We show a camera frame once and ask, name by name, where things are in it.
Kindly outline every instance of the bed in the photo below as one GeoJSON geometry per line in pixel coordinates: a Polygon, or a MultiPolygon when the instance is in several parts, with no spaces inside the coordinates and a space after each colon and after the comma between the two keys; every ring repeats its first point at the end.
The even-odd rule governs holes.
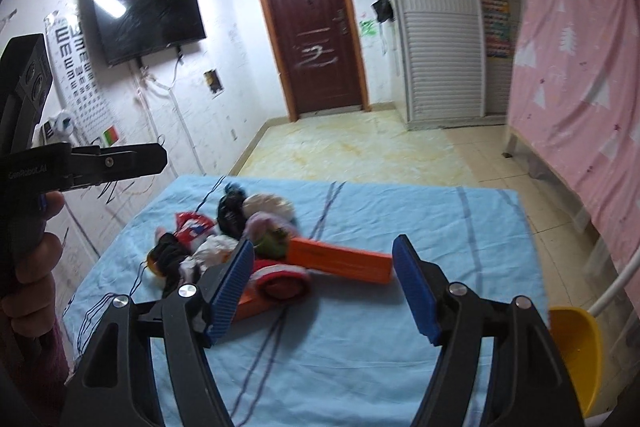
{"type": "MultiPolygon", "coordinates": [[[[640,246],[639,22],[640,0],[527,0],[508,115],[512,136],[578,196],[619,272],[640,246]]],[[[640,311],[640,275],[626,293],[640,311]]]]}
{"type": "MultiPolygon", "coordinates": [[[[193,210],[216,178],[182,176],[118,235],[78,288],[64,317],[72,343],[82,319],[108,292],[128,293],[140,262],[153,246],[158,226],[174,227],[174,214],[193,210]]],[[[248,193],[274,192],[291,200],[303,235],[324,210],[325,182],[232,178],[208,198],[202,212],[215,216],[226,182],[248,193]]],[[[527,295],[546,320],[542,272],[529,225],[516,192],[488,188],[345,184],[326,216],[320,239],[336,245],[390,253],[405,233],[423,259],[440,265],[481,297],[511,301],[527,295]]],[[[282,427],[405,427],[418,409],[438,348],[418,334],[397,280],[385,286],[313,275],[313,295],[289,309],[273,357],[264,356],[234,416],[236,425],[282,427]],[[255,410],[260,376],[273,360],[255,410]]],[[[134,294],[138,302],[158,299],[161,287],[145,273],[134,294]]],[[[245,376],[280,311],[232,325],[206,352],[222,398],[231,410],[245,376]]],[[[491,340],[481,363],[466,424],[480,420],[490,370],[491,340]]],[[[180,425],[162,342],[153,345],[156,383],[166,425],[180,425]]]]}

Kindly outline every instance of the red plastic bag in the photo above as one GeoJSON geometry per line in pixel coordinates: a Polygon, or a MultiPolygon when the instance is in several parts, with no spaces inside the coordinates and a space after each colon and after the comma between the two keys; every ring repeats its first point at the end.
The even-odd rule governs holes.
{"type": "Polygon", "coordinates": [[[175,237],[191,253],[194,253],[209,235],[215,233],[216,222],[196,212],[180,212],[175,214],[175,224],[175,237]]]}

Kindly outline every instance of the white wardrobe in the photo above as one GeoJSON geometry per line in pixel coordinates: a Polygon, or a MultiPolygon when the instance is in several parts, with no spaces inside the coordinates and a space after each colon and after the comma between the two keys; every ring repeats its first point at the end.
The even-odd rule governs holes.
{"type": "MultiPolygon", "coordinates": [[[[499,123],[512,60],[487,57],[481,0],[394,0],[410,128],[499,123]]],[[[508,0],[515,44],[520,0],[508,0]]]]}

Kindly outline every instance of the pile of clothes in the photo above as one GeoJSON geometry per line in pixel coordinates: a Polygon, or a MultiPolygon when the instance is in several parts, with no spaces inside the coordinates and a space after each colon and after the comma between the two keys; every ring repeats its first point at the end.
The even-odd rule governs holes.
{"type": "Polygon", "coordinates": [[[228,184],[217,219],[197,212],[176,214],[176,230],[156,230],[156,246],[146,263],[164,279],[162,297],[186,283],[196,283],[212,266],[226,263],[242,239],[254,245],[252,290],[279,303],[303,298],[310,289],[306,269],[286,263],[289,241],[299,235],[293,204],[276,194],[247,197],[228,184]]]}

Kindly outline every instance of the human hand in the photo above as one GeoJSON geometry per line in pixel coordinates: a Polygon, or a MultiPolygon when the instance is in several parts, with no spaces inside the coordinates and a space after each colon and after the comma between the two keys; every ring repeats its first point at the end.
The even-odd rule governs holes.
{"type": "MultiPolygon", "coordinates": [[[[47,194],[48,221],[57,216],[65,204],[60,192],[47,194]]],[[[58,237],[45,232],[42,241],[16,267],[15,276],[22,285],[5,296],[2,311],[11,319],[14,331],[27,338],[37,338],[49,332],[56,321],[56,283],[51,271],[62,256],[58,237]]]]}

